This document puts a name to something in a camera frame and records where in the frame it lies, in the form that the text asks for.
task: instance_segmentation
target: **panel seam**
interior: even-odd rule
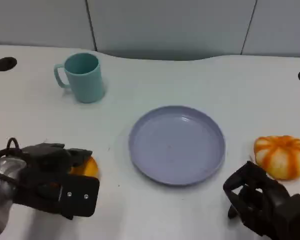
[[[258,4],[258,0],[255,0],[254,6],[253,6],[253,10],[252,10],[252,14],[251,14],[250,21],[249,21],[249,25],[248,25],[248,28],[247,28],[247,30],[246,30],[245,38],[244,38],[243,45],[242,45],[242,48],[241,48],[240,55],[242,55],[242,53],[243,53],[243,51],[244,51],[244,48],[245,48],[245,45],[246,45],[246,41],[247,41],[247,38],[248,38],[248,34],[249,34],[249,31],[250,31],[250,26],[251,26],[253,17],[254,17],[254,15],[255,15],[255,11],[256,11],[256,6],[257,6],[257,4]]]

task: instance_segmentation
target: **orange object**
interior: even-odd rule
[[[262,136],[254,142],[256,163],[277,180],[300,176],[300,139],[293,136]]]
[[[81,166],[72,167],[70,174],[98,178],[99,169],[95,159],[91,156]]]

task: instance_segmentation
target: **gray wall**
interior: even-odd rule
[[[95,37],[126,58],[300,57],[300,0],[87,0],[94,34],[85,1],[0,0],[0,44],[93,50]]]
[[[98,51],[193,60],[240,54],[255,0],[88,0]]]
[[[0,44],[93,50],[85,0],[0,0]]]
[[[300,0],[258,0],[243,54],[300,57]]]

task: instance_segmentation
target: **mug handle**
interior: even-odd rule
[[[61,81],[60,76],[59,76],[59,73],[58,73],[58,69],[64,68],[64,67],[65,67],[65,66],[64,66],[63,64],[56,64],[56,65],[54,65],[53,71],[54,71],[54,76],[55,76],[55,79],[56,79],[58,85],[59,85],[61,88],[63,88],[63,89],[68,89],[68,88],[70,88],[70,85],[69,85],[69,84],[64,84],[64,83]]]

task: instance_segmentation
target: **robotic arm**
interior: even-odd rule
[[[242,187],[239,194],[233,190]],[[300,194],[286,188],[248,161],[224,183],[231,202],[228,218],[240,217],[243,225],[272,240],[300,240]]]
[[[60,143],[21,149],[11,138],[0,150],[0,234],[13,203],[70,220],[93,215],[100,183],[91,155],[92,151],[84,149],[64,149]]]

